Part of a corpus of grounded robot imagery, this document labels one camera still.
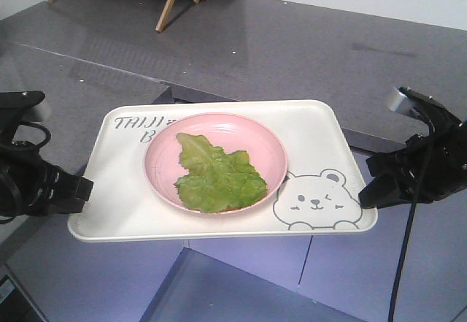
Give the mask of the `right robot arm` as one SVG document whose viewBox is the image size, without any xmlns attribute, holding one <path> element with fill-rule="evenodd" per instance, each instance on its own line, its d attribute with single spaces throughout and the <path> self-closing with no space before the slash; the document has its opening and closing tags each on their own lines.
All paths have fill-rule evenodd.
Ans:
<svg viewBox="0 0 467 322">
<path fill-rule="evenodd" d="M 387 106 L 423 122 L 428 134 L 415 134 L 405 148 L 366 160 L 374 179 L 358 194 L 361 207 L 430 204 L 466 189 L 466 122 L 411 88 L 394 89 Z"/>
</svg>

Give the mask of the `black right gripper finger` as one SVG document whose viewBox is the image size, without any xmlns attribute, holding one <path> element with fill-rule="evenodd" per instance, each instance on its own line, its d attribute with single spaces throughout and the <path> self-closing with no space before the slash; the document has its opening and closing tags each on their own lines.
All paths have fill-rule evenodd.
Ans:
<svg viewBox="0 0 467 322">
<path fill-rule="evenodd" d="M 402 180 L 392 175 L 375 177 L 358 194 L 363 209 L 382 209 L 402 204 L 409 204 L 413 200 L 414 181 Z"/>
<path fill-rule="evenodd" d="M 402 175 L 403 164 L 401 158 L 404 154 L 402 149 L 389 153 L 375 153 L 366 160 L 370 175 L 380 177 L 391 175 L 398 177 Z"/>
</svg>

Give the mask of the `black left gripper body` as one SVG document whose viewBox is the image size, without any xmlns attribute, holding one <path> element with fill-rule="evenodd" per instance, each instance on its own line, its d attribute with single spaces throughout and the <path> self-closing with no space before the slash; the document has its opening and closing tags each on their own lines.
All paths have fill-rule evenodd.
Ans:
<svg viewBox="0 0 467 322">
<path fill-rule="evenodd" d="M 45 101 L 41 91 L 1 93 L 1 222 L 21 215 L 45 216 L 54 210 L 54 182 L 64 171 L 46 162 L 39 151 L 51 139 L 50 131 L 39 122 L 46 113 L 39 109 Z M 38 143 L 16 140 L 20 126 L 38 129 L 44 139 Z"/>
</svg>

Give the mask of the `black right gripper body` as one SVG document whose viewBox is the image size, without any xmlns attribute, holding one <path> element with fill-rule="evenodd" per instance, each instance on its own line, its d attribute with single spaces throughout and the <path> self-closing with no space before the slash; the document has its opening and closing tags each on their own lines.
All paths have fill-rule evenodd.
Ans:
<svg viewBox="0 0 467 322">
<path fill-rule="evenodd" d="M 412 202 L 431 203 L 466 187 L 466 123 L 432 96 L 400 87 L 387 99 L 390 110 L 423 122 L 428 133 L 405 141 L 398 179 L 414 181 Z"/>
</svg>

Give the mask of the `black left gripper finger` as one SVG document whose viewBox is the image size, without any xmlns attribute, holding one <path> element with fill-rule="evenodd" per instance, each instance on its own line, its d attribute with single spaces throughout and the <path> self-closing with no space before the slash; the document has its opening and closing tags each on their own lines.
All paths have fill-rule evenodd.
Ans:
<svg viewBox="0 0 467 322">
<path fill-rule="evenodd" d="M 57 213 L 80 213 L 89 200 L 93 182 L 82 176 L 60 171 L 54 182 L 54 210 Z"/>
</svg>

